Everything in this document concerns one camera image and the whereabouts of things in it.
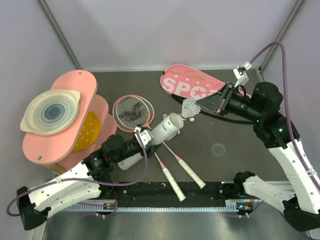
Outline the white shuttlecock tube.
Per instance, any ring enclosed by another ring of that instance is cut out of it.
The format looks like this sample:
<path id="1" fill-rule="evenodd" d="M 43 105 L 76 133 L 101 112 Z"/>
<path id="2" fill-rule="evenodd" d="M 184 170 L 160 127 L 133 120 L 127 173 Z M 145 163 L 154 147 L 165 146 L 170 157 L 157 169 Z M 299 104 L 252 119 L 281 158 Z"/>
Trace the white shuttlecock tube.
<path id="1" fill-rule="evenodd" d="M 169 136 L 180 130 L 183 126 L 184 121 L 182 117 L 177 113 L 170 113 L 166 119 L 163 119 L 155 128 L 150 130 L 154 137 L 150 146 L 162 144 L 162 142 L 166 141 Z M 142 158 L 143 156 L 140 153 L 137 153 L 120 161 L 117 165 L 121 170 L 128 170 Z"/>

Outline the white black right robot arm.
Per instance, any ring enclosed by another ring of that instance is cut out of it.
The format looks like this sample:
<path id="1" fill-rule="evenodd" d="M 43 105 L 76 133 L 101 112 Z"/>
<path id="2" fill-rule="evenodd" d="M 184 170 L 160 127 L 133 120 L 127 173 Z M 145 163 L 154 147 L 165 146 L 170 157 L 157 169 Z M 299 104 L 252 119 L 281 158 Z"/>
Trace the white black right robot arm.
<path id="1" fill-rule="evenodd" d="M 259 178 L 252 172 L 239 172 L 233 181 L 233 192 L 239 198 L 257 197 L 280 211 L 297 231 L 320 227 L 320 179 L 307 157 L 294 125 L 280 113 L 284 97 L 276 85 L 259 82 L 251 97 L 241 95 L 237 87 L 226 83 L 218 92 L 197 100 L 205 110 L 223 116 L 228 113 L 253 123 L 253 131 L 275 157 L 293 191 L 287 191 Z"/>

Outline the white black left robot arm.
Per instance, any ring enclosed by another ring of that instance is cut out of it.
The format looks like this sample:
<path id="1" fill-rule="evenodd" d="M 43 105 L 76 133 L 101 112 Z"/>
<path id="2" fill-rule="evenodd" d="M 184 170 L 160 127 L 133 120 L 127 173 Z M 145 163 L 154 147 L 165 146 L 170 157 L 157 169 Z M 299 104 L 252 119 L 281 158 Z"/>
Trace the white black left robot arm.
<path id="1" fill-rule="evenodd" d="M 29 231 L 45 223 L 56 213 L 89 199 L 109 198 L 116 187 L 111 180 L 114 164 L 130 157 L 148 159 L 158 149 L 141 134 L 125 141 L 119 134 L 113 134 L 70 169 L 34 188 L 21 187 L 17 190 L 17 208 L 24 230 Z"/>

